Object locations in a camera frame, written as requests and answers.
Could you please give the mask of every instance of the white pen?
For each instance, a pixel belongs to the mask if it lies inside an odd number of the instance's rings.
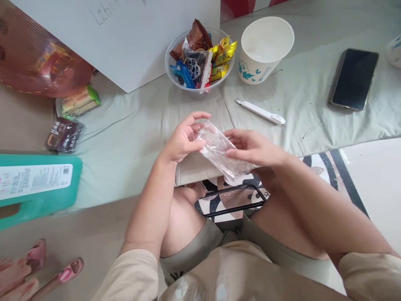
[[[262,116],[263,118],[266,118],[271,122],[274,122],[279,125],[285,124],[285,119],[277,114],[270,113],[262,108],[259,108],[247,101],[240,100],[238,98],[235,101],[239,103],[241,106],[247,108],[248,110],[252,111],[253,113],[256,113],[259,116]]]

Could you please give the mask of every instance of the smartphone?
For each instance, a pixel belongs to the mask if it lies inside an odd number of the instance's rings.
[[[338,64],[329,104],[362,111],[368,99],[378,58],[376,52],[347,49]]]

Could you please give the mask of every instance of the red object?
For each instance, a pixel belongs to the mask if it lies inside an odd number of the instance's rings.
[[[288,1],[288,0],[270,0],[269,7],[273,6],[273,5],[276,5],[276,4],[280,4],[280,3],[286,2],[286,1]]]
[[[258,8],[266,8],[288,0],[270,0],[269,3],[259,3]],[[256,0],[221,0],[220,20],[221,22],[232,20],[254,12]]]
[[[46,97],[78,93],[92,67],[8,1],[0,2],[0,80],[21,92]]]

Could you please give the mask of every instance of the clear plastic bowl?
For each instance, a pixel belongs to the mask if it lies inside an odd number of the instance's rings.
[[[212,43],[213,46],[217,45],[220,40],[224,37],[227,36],[227,34],[220,30],[220,29],[215,29],[215,28],[210,28],[210,27],[205,27],[206,31],[208,33],[210,33],[212,35]],[[175,40],[173,40],[171,42],[171,44],[167,47],[167,51],[166,51],[166,55],[164,58],[164,65],[166,68],[166,73],[168,78],[171,80],[171,82],[176,85],[178,88],[184,90],[189,96],[191,96],[192,98],[195,99],[205,99],[209,96],[211,96],[212,93],[217,92],[218,88],[220,86],[220,84],[226,79],[226,77],[230,74],[231,69],[233,68],[233,62],[234,62],[234,58],[235,58],[235,54],[233,55],[233,57],[230,60],[230,65],[228,67],[227,73],[224,75],[224,77],[218,81],[213,82],[212,85],[210,85],[207,88],[203,88],[203,89],[189,89],[186,87],[183,87],[180,85],[180,83],[177,81],[177,79],[175,78],[173,71],[170,68],[170,65],[175,65],[175,60],[171,57],[170,55],[170,51],[172,51],[172,49],[177,46],[179,43],[181,43],[185,37],[188,35],[190,31],[186,31],[182,34],[180,34]]]

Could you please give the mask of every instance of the yellow snack wrapper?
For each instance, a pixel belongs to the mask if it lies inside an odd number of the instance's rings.
[[[213,67],[217,67],[227,63],[234,55],[235,49],[237,48],[237,41],[228,45],[224,48],[223,52],[218,54],[216,60],[213,62]]]
[[[209,51],[211,51],[212,53],[213,53],[213,56],[212,56],[212,61],[214,61],[214,59],[216,58],[216,56],[217,56],[217,52],[218,52],[218,45],[216,45],[216,46],[214,46],[214,47],[212,47],[212,48],[209,48]]]
[[[213,82],[218,79],[222,79],[227,73],[228,65],[222,65],[212,68],[212,73],[210,74],[210,81]]]
[[[215,60],[216,56],[218,56],[229,43],[230,43],[230,36],[226,36],[222,38],[216,46],[209,48],[209,51],[213,53],[212,61]]]

